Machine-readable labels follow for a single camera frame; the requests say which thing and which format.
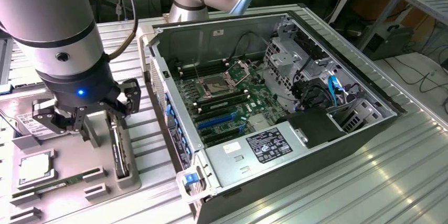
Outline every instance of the blue pcie slot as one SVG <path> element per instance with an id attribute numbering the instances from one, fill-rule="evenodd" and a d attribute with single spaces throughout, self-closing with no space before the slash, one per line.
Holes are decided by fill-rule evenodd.
<path id="1" fill-rule="evenodd" d="M 209 121 L 206 122 L 202 122 L 202 123 L 198 123 L 197 124 L 197 129 L 202 129 L 202 128 L 206 128 L 206 127 L 210 127 L 218 123 L 222 123 L 222 122 L 227 122 L 227 121 L 231 121 L 234 120 L 234 117 L 235 117 L 235 113 L 230 113 L 225 116 L 219 116 L 218 118 L 214 118 L 214 119 L 210 119 Z"/>

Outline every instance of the power supply label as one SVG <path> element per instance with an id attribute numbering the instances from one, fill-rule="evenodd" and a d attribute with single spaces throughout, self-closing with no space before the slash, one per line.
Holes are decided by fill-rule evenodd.
<path id="1" fill-rule="evenodd" d="M 246 142 L 259 163 L 266 163 L 291 152 L 291 148 L 277 128 L 247 137 Z"/>

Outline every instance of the blue latch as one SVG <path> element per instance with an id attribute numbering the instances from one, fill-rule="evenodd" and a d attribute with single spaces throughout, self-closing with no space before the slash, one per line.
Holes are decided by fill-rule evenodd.
<path id="1" fill-rule="evenodd" d="M 170 104 L 166 105 L 166 108 L 165 108 L 165 114 L 169 115 L 169 110 L 170 110 Z"/>
<path id="2" fill-rule="evenodd" d="M 182 178 L 182 182 L 185 186 L 189 186 L 190 184 L 194 184 L 198 182 L 198 176 L 197 173 L 186 174 Z"/>

